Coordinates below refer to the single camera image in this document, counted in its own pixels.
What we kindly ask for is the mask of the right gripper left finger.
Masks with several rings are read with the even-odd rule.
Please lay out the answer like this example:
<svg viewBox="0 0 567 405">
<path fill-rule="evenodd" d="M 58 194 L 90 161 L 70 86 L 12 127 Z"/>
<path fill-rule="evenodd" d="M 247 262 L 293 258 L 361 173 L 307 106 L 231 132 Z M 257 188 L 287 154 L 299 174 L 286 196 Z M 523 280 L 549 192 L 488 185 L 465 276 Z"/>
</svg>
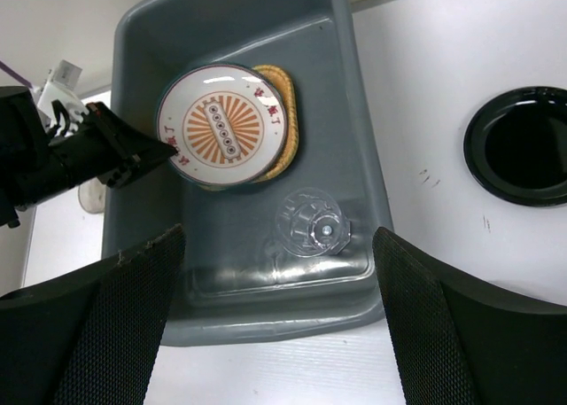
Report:
<svg viewBox="0 0 567 405">
<path fill-rule="evenodd" d="M 176 225 L 1 298 L 3 404 L 142 404 L 183 263 Z"/>
</svg>

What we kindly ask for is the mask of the grey plastic bin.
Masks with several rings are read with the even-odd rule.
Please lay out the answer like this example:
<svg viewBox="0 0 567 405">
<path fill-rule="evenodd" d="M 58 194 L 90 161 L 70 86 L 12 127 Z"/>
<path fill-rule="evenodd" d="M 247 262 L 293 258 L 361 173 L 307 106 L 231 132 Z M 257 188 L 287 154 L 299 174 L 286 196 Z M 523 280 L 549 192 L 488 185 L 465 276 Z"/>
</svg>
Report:
<svg viewBox="0 0 567 405">
<path fill-rule="evenodd" d="M 390 227 L 348 0 L 144 0 L 114 38 L 112 109 L 155 135 L 167 87 L 211 62 L 270 64 L 291 77 L 299 150 L 274 180 L 208 191 L 168 164 L 106 196 L 110 256 L 176 224 L 186 251 L 162 342 L 171 347 L 293 339 L 374 323 L 384 310 L 372 255 Z M 284 205 L 330 195 L 351 226 L 331 256 L 284 248 Z"/>
</svg>

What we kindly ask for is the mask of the round patterned plate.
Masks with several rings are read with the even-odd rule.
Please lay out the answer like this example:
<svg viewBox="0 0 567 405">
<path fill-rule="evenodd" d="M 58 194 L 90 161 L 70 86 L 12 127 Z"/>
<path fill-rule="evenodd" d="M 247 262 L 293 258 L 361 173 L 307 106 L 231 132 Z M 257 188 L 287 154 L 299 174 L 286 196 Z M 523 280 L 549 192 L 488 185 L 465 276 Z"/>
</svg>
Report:
<svg viewBox="0 0 567 405">
<path fill-rule="evenodd" d="M 183 178 L 225 188 L 253 182 L 276 164 L 290 121 L 282 95 L 264 74 L 214 63 L 170 83 L 155 129 L 174 147 L 171 164 Z"/>
</svg>

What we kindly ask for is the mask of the black round plate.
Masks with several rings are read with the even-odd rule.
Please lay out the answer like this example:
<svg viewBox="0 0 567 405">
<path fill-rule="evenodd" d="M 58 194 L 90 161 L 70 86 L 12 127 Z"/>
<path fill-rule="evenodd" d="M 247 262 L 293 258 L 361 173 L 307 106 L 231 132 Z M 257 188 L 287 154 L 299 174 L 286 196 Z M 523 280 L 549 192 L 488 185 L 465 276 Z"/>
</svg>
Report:
<svg viewBox="0 0 567 405">
<path fill-rule="evenodd" d="M 499 199 L 522 206 L 566 203 L 566 90 L 530 86 L 502 93 L 471 118 L 467 167 Z"/>
</svg>

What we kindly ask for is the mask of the clear plastic cup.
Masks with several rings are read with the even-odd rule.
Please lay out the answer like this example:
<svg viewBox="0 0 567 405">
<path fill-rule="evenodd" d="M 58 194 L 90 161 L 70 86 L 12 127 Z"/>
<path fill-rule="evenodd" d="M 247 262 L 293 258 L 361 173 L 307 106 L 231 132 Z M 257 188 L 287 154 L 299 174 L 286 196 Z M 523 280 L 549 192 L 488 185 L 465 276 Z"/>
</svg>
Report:
<svg viewBox="0 0 567 405">
<path fill-rule="evenodd" d="M 311 187 L 283 199 L 276 210 L 275 228 L 283 248 L 301 258 L 336 255 L 351 240 L 351 223 L 338 202 Z"/>
</svg>

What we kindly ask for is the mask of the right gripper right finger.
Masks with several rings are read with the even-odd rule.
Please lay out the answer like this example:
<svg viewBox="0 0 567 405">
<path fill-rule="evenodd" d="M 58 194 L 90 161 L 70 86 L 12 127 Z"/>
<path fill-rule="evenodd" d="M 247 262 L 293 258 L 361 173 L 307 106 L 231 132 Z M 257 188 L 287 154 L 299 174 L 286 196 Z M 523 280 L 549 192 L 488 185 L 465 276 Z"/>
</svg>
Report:
<svg viewBox="0 0 567 405">
<path fill-rule="evenodd" d="M 377 280 L 408 404 L 564 404 L 566 307 L 490 284 L 387 228 Z"/>
</svg>

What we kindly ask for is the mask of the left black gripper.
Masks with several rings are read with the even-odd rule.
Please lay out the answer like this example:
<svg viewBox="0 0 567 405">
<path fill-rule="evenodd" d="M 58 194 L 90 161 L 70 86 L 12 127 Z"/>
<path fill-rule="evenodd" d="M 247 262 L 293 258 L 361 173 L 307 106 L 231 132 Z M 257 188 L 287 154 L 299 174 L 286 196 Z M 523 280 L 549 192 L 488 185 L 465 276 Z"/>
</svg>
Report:
<svg viewBox="0 0 567 405">
<path fill-rule="evenodd" d="M 174 145 L 134 129 L 102 102 L 87 104 L 74 133 L 63 104 L 53 109 L 57 124 L 45 129 L 27 88 L 1 88 L 3 226 L 19 227 L 19 211 L 92 178 L 122 188 L 175 156 Z"/>
</svg>

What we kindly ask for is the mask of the clear square small dish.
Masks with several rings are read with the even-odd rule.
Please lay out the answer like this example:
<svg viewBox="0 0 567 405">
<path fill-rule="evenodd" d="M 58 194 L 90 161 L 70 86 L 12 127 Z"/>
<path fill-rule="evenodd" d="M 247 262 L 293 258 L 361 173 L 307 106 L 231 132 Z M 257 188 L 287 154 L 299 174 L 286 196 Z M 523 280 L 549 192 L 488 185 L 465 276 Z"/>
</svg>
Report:
<svg viewBox="0 0 567 405">
<path fill-rule="evenodd" d="M 105 210 L 105 186 L 96 178 L 83 183 L 78 188 L 78 199 L 82 209 L 88 214 L 102 214 Z"/>
</svg>

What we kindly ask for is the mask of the woven bamboo square tray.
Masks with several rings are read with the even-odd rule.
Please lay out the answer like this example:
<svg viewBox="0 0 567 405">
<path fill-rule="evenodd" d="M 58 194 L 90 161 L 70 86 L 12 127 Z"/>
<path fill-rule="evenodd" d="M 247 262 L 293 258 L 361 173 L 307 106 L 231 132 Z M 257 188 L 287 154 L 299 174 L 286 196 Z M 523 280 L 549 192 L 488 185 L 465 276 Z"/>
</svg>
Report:
<svg viewBox="0 0 567 405">
<path fill-rule="evenodd" d="M 299 148 L 299 123 L 291 77 L 274 65 L 248 70 L 239 86 L 202 97 L 187 121 L 190 150 L 212 168 L 202 183 L 222 189 L 262 183 L 282 174 Z"/>
</svg>

